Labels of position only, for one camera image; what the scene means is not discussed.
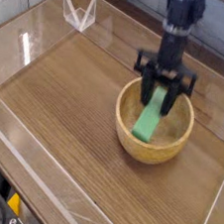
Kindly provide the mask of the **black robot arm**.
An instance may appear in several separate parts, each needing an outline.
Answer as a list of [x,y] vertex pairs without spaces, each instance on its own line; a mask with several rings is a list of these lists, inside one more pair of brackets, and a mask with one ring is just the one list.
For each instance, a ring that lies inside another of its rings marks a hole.
[[197,74],[183,63],[183,53],[192,27],[202,19],[206,0],[167,0],[163,21],[164,35],[157,52],[138,50],[134,70],[141,73],[141,101],[147,105],[154,96],[155,82],[167,88],[161,106],[161,116],[166,116],[178,95],[190,96]]

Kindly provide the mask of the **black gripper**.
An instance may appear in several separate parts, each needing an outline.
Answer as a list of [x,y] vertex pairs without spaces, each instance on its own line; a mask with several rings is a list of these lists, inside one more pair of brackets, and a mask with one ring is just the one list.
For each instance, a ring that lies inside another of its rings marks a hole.
[[[138,50],[137,62],[134,64],[134,70],[139,71],[142,75],[141,79],[141,101],[142,104],[147,105],[154,93],[155,80],[169,85],[167,95],[161,107],[160,113],[166,116],[174,105],[175,99],[181,93],[190,96],[194,84],[196,83],[197,74],[189,70],[183,63],[183,53],[185,45],[187,44],[187,37],[175,36],[167,32],[162,36],[160,50],[157,53],[151,51]],[[185,75],[190,79],[190,83],[178,81],[172,82],[163,75],[164,71],[174,71],[178,75]]]

